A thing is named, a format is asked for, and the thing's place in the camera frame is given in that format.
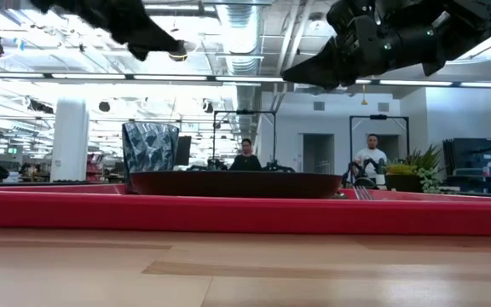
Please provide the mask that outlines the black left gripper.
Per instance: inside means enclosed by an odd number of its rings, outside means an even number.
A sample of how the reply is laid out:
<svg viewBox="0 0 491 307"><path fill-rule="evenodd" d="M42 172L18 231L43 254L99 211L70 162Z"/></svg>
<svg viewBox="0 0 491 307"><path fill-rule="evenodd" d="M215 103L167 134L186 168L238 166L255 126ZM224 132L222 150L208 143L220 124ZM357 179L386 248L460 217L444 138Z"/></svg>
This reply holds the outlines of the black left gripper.
<svg viewBox="0 0 491 307"><path fill-rule="evenodd" d="M76 14L94 28L101 28L118 43L127 43L128 51L139 61L145 61L150 51L165 51L171 55L187 53L184 42L173 38L156 23L144 29L144 7L140 0L30 0L46 14L59 7ZM144 29L144 39L131 40Z"/></svg>

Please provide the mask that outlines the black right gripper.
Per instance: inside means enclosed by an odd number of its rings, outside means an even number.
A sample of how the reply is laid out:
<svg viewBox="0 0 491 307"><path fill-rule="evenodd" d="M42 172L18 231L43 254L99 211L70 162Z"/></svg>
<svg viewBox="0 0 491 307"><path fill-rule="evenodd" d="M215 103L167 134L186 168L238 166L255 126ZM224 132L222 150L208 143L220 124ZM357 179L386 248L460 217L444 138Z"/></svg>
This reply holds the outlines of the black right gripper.
<svg viewBox="0 0 491 307"><path fill-rule="evenodd" d="M404 0L337 0L326 14L336 36L281 77L334 90L403 67L403 12Z"/></svg>

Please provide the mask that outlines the red plastic tray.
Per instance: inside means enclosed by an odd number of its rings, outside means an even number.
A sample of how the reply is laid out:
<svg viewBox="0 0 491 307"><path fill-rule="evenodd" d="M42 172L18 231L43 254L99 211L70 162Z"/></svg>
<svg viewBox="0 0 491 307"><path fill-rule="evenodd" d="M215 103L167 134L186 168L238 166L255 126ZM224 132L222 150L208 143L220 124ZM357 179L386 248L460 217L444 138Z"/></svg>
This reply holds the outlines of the red plastic tray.
<svg viewBox="0 0 491 307"><path fill-rule="evenodd" d="M373 190L358 200L125 194L121 184L0 187L0 227L333 235L488 235L491 197Z"/></svg>

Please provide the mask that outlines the black computer monitor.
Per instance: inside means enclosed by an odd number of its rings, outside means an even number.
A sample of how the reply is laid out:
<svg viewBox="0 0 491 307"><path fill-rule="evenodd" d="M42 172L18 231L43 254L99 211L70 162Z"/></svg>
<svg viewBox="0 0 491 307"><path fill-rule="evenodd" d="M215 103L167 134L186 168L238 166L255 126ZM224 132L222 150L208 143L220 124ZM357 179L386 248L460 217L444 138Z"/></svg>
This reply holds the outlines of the black computer monitor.
<svg viewBox="0 0 491 307"><path fill-rule="evenodd" d="M191 136L179 136L176 148L175 165L187 166L190 159Z"/></svg>

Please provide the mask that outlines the white building column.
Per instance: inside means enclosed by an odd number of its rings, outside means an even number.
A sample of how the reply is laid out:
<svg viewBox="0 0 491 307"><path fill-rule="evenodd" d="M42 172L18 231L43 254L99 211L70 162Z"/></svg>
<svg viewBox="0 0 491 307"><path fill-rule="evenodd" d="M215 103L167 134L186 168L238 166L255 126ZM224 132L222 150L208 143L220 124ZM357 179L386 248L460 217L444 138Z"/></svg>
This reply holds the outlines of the white building column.
<svg viewBox="0 0 491 307"><path fill-rule="evenodd" d="M50 181L84 181L90 116L86 100L60 96L56 103Z"/></svg>

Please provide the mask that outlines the potted plant in black pot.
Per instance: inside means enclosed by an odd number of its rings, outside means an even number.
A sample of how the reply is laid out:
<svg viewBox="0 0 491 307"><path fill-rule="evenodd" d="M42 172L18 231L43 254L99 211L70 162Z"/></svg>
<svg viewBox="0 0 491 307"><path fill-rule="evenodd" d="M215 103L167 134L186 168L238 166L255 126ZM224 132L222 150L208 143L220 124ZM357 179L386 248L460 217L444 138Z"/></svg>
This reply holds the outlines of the potted plant in black pot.
<svg viewBox="0 0 491 307"><path fill-rule="evenodd" d="M395 159L386 166L388 190L410 193L438 194L441 149L430 145L425 152L415 149L404 159Z"/></svg>

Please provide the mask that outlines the dark equipment rack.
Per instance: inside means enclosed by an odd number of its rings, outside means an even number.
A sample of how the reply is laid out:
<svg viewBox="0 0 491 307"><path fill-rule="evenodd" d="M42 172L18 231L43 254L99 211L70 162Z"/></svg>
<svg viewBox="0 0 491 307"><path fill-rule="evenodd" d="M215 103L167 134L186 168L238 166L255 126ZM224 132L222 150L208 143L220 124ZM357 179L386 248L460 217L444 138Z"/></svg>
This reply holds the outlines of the dark equipment rack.
<svg viewBox="0 0 491 307"><path fill-rule="evenodd" d="M442 142L444 183L460 192L491 194L491 139L454 138Z"/></svg>

